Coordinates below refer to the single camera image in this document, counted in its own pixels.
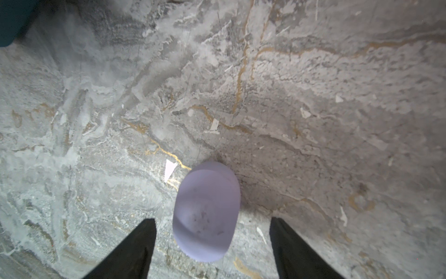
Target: stone surface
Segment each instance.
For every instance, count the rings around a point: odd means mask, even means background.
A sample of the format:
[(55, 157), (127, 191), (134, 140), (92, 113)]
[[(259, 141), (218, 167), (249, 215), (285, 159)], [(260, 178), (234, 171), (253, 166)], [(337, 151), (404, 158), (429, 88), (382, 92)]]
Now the stone surface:
[[(280, 216), (345, 278), (445, 278), (445, 18), (442, 0), (42, 7), (0, 50), (0, 277), (80, 278), (154, 217), (149, 278), (273, 279)], [(171, 221), (208, 159), (242, 205), (202, 264)]]

